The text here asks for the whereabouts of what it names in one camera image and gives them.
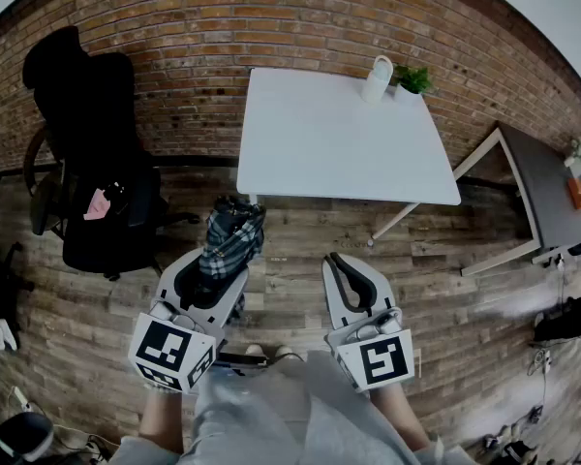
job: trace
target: white table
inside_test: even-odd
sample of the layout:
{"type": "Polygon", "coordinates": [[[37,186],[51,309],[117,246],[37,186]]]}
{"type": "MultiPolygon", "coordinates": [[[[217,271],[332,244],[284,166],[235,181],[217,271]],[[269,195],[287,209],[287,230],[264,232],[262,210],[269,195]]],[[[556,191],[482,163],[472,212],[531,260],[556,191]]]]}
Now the white table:
{"type": "Polygon", "coordinates": [[[359,96],[363,82],[254,69],[243,122],[239,193],[252,199],[277,195],[412,202],[413,208],[423,202],[460,203],[423,99],[399,105],[389,88],[380,104],[369,105],[359,96]]]}

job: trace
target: red brick wall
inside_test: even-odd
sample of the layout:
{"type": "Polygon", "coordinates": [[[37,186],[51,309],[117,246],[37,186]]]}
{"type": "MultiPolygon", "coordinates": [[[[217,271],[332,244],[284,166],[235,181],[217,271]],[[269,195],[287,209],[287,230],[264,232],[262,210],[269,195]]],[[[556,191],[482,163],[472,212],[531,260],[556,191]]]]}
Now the red brick wall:
{"type": "Polygon", "coordinates": [[[452,164],[496,120],[558,148],[581,136],[580,78],[502,0],[19,0],[0,16],[1,170],[43,122],[23,59],[68,24],[89,52],[130,55],[154,154],[237,155],[251,67],[365,77],[378,54],[429,67],[452,164]]]}

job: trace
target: green plant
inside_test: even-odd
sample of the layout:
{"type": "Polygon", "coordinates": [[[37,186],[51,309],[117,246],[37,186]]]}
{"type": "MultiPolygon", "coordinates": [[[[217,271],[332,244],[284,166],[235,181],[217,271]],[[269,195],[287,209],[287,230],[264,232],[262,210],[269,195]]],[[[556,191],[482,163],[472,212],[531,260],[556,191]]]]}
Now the green plant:
{"type": "Polygon", "coordinates": [[[571,139],[570,146],[572,146],[572,157],[578,159],[581,162],[581,139],[580,138],[571,139]]]}
{"type": "Polygon", "coordinates": [[[412,93],[421,93],[431,86],[428,80],[428,69],[425,67],[415,69],[407,66],[396,66],[396,77],[398,84],[412,93]]]}

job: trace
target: gray sleeve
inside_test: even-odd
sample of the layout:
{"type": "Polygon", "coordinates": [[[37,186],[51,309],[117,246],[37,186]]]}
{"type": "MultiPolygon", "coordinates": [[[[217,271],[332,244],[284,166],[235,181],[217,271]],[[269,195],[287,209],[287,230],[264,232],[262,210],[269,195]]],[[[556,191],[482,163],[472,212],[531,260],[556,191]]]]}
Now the gray sleeve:
{"type": "Polygon", "coordinates": [[[472,458],[460,446],[444,449],[441,438],[430,446],[414,453],[421,465],[475,465],[472,458]]]}
{"type": "Polygon", "coordinates": [[[125,436],[110,465],[176,465],[180,455],[160,448],[147,439],[125,436]]]}

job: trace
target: shoe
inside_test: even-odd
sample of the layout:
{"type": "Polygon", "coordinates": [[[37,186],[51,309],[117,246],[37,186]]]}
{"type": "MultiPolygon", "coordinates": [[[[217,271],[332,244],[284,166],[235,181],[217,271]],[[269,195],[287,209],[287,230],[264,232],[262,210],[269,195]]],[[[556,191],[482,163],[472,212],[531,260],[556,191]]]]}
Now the shoe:
{"type": "Polygon", "coordinates": [[[248,349],[245,351],[245,355],[250,355],[252,357],[264,357],[264,351],[262,350],[261,345],[253,344],[248,346],[248,349]]]}
{"type": "Polygon", "coordinates": [[[294,351],[290,346],[282,345],[278,350],[275,352],[275,357],[280,358],[284,357],[285,355],[294,355],[294,351]]]}
{"type": "Polygon", "coordinates": [[[496,448],[500,443],[500,440],[497,439],[495,436],[484,436],[484,449],[485,450],[493,450],[496,448]]]}
{"type": "Polygon", "coordinates": [[[497,443],[500,446],[508,445],[512,442],[512,428],[509,425],[504,425],[502,430],[497,435],[497,443]]]}
{"type": "Polygon", "coordinates": [[[538,460],[538,446],[526,451],[521,458],[521,465],[533,465],[538,460]]]}
{"type": "Polygon", "coordinates": [[[521,439],[521,424],[519,422],[513,423],[510,432],[512,433],[512,441],[519,441],[521,439]]]}
{"type": "Polygon", "coordinates": [[[4,342],[9,345],[9,347],[16,352],[17,351],[17,342],[15,341],[15,337],[9,328],[9,324],[4,319],[0,319],[0,330],[4,334],[4,342]]]}

